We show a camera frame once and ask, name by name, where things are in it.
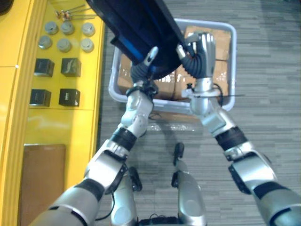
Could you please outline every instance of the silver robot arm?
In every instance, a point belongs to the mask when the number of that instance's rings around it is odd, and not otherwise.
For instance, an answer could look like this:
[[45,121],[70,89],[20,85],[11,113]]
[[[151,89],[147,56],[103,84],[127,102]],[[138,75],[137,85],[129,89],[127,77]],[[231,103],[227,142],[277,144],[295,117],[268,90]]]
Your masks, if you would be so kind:
[[224,150],[229,171],[239,190],[252,194],[259,212],[269,226],[300,226],[301,197],[279,184],[269,159],[256,151],[229,114],[221,108],[213,88],[215,41],[209,33],[195,33],[187,40],[196,49],[189,56],[179,45],[177,53],[188,73],[196,78],[182,96],[189,97],[191,111],[200,118]]
[[137,138],[147,129],[158,87],[146,79],[149,65],[158,53],[154,47],[144,62],[132,67],[134,87],[127,91],[127,108],[121,123],[87,165],[84,179],[65,191],[32,226],[93,225],[103,194],[113,193],[127,171],[125,161]]

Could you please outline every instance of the white plastic basket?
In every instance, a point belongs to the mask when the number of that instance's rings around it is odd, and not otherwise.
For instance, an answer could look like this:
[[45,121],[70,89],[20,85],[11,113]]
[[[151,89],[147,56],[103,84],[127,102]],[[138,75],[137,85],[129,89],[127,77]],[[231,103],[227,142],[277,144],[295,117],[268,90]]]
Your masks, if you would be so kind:
[[[223,109],[226,111],[231,110],[235,103],[235,77],[236,77],[236,50],[237,50],[237,35],[235,28],[226,23],[213,22],[213,21],[203,21],[203,20],[188,20],[188,19],[175,19],[180,30],[185,31],[187,26],[195,25],[200,27],[207,27],[212,29],[219,29],[228,31],[231,33],[230,50],[229,50],[229,60],[228,60],[228,97],[223,99]],[[109,83],[109,94],[110,96],[119,102],[126,102],[127,97],[122,95],[118,85],[118,74],[119,74],[119,64],[120,64],[121,51],[118,48],[114,50],[114,57],[112,63],[112,72]],[[172,101],[172,100],[160,100],[153,99],[154,110],[162,112],[172,112],[172,113],[183,113],[192,114],[190,111],[189,102],[183,101]]]

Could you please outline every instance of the cardboard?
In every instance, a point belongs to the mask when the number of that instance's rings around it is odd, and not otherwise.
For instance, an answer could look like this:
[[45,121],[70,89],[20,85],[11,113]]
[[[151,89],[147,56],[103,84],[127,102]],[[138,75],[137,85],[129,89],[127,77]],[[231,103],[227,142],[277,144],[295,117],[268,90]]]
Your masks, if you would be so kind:
[[206,27],[188,26],[185,32],[185,38],[190,36],[193,32],[208,32],[211,33],[215,38],[216,51],[215,58],[217,60],[228,60],[231,33],[223,30],[216,30]]
[[218,84],[222,89],[223,96],[229,94],[228,90],[228,64],[226,61],[216,60],[213,74],[213,83]]
[[19,225],[28,226],[64,191],[64,145],[25,145]]
[[[221,89],[224,96],[228,95],[228,65],[226,61],[216,60],[215,68],[213,74],[213,82],[217,83]],[[182,98],[182,90],[187,88],[187,83],[192,83],[192,87],[195,84],[195,78],[190,76],[183,66],[179,66],[176,69],[176,83],[174,89],[173,100],[184,100]]]
[[[120,59],[119,76],[117,85],[122,94],[133,86],[131,79],[131,61],[122,54]],[[174,93],[175,72],[172,72],[162,79],[155,80],[155,84],[159,88],[159,93],[155,96],[156,99],[170,100]]]

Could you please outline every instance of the black cable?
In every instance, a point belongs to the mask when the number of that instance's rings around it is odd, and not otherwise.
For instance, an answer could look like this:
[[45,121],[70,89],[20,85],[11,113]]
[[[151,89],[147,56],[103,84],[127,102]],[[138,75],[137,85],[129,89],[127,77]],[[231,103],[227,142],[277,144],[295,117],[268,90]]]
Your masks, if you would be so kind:
[[158,217],[158,214],[157,214],[157,213],[153,213],[153,214],[150,215],[150,218],[149,218],[149,219],[151,219],[151,217],[152,217],[152,216],[155,216],[155,215]]
[[221,105],[221,107],[222,107],[222,104],[223,104],[223,94],[222,94],[222,89],[221,89],[221,87],[218,85],[218,84],[216,84],[216,83],[213,83],[215,86],[217,86],[217,88],[219,89],[219,91],[220,91],[220,105]]
[[107,215],[105,215],[104,217],[102,217],[102,218],[96,218],[95,221],[104,220],[104,219],[106,219],[109,215],[111,215],[111,213],[113,212],[114,206],[115,206],[115,198],[114,198],[114,194],[112,194],[112,199],[113,199],[113,206],[112,206],[111,211],[110,211]]

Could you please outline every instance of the brown cardboard panel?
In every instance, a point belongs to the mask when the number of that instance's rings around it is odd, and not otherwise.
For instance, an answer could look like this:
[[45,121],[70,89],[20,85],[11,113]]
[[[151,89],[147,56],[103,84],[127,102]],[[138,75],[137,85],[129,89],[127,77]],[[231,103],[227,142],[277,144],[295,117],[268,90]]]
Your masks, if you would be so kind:
[[229,59],[229,48],[230,48],[230,40],[231,40],[230,32],[206,28],[206,27],[188,26],[186,28],[185,38],[187,38],[193,32],[199,32],[199,31],[208,32],[214,36],[216,42],[215,58],[217,60]]
[[[131,79],[131,61],[122,54],[120,59],[119,76],[117,85],[122,94],[133,86]],[[162,79],[155,80],[155,84],[159,88],[159,93],[155,96],[156,99],[170,100],[174,93],[175,72],[172,72]]]
[[64,191],[65,145],[25,145],[20,226],[29,225]]

